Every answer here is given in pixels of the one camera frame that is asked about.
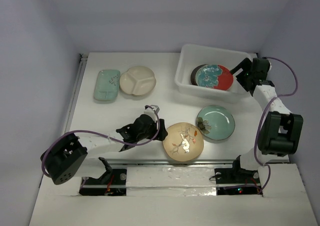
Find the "red plate with teal flower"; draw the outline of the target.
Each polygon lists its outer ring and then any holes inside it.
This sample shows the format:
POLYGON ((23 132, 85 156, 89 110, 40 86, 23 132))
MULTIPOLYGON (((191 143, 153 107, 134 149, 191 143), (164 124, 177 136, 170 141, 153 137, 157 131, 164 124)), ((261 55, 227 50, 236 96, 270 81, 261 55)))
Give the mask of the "red plate with teal flower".
POLYGON ((203 69, 200 87, 229 90, 233 81, 234 77, 226 67, 218 64, 207 64, 203 69))

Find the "beige bird painted plate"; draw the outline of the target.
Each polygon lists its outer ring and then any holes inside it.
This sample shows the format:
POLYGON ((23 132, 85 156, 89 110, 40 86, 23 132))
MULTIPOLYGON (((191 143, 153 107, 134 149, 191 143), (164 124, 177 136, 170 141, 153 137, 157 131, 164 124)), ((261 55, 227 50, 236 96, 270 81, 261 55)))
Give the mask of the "beige bird painted plate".
POLYGON ((193 124, 180 122, 166 129, 168 135, 163 140, 167 155, 178 162, 197 158, 204 150, 204 139, 200 130, 193 124))

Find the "brown rimmed cream plate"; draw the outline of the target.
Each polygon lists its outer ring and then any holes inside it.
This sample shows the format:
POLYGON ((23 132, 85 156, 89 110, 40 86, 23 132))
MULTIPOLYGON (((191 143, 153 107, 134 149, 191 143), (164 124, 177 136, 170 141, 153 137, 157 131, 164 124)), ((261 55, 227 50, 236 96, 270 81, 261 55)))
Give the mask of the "brown rimmed cream plate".
POLYGON ((203 78, 203 69, 206 67, 206 64, 197 66, 190 75, 190 81, 192 85, 201 86, 201 80, 203 78))

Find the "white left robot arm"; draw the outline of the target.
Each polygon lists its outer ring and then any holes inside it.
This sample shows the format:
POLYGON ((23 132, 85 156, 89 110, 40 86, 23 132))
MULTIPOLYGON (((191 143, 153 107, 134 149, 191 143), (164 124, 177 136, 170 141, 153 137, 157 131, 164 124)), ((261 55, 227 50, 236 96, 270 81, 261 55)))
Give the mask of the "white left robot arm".
POLYGON ((70 180, 89 153, 95 157, 107 150, 124 152, 149 142, 164 141, 168 132, 165 120, 141 114, 136 120, 115 131, 122 140, 88 130, 74 130, 56 139, 41 155, 41 170, 55 185, 70 180))

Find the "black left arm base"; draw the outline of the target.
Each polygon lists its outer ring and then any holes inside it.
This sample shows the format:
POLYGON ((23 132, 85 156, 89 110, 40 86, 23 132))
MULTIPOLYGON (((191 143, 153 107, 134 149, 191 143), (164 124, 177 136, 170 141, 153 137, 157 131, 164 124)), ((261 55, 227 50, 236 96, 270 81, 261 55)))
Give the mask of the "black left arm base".
POLYGON ((81 196, 126 196, 127 169, 113 169, 103 157, 98 158, 105 171, 99 178, 82 177, 79 188, 81 196))

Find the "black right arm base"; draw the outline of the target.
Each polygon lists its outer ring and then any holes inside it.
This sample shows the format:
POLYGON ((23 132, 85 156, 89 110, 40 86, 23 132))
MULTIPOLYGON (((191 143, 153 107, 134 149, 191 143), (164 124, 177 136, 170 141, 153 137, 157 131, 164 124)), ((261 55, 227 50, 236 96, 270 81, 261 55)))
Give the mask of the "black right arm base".
POLYGON ((257 171, 242 169, 238 156, 231 168, 215 168, 210 180, 215 181, 218 196, 258 195, 262 193, 259 177, 254 178, 257 174, 257 171))

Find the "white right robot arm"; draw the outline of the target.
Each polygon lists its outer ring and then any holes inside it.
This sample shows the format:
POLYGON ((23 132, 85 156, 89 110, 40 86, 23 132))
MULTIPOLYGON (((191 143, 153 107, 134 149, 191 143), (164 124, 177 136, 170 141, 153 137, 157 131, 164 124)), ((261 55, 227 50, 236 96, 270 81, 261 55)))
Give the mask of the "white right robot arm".
POLYGON ((270 60, 271 57, 245 58, 230 71, 263 111, 253 148, 232 164, 230 176, 235 182, 242 182, 275 157, 293 155, 298 149, 304 120, 283 104, 281 98, 285 95, 277 94, 275 85, 267 79, 270 60))

